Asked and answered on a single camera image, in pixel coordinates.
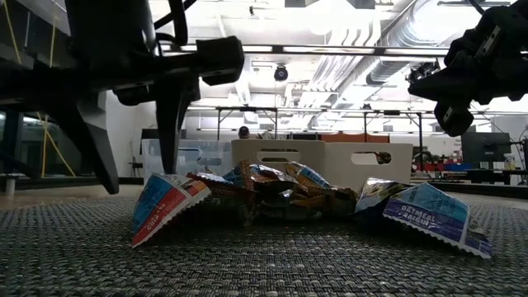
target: camera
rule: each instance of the camera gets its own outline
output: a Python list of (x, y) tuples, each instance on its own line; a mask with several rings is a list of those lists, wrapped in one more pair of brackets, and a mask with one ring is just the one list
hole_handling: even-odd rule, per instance
[(285, 65), (278, 65), (273, 76), (277, 82), (284, 82), (288, 79), (288, 70)]

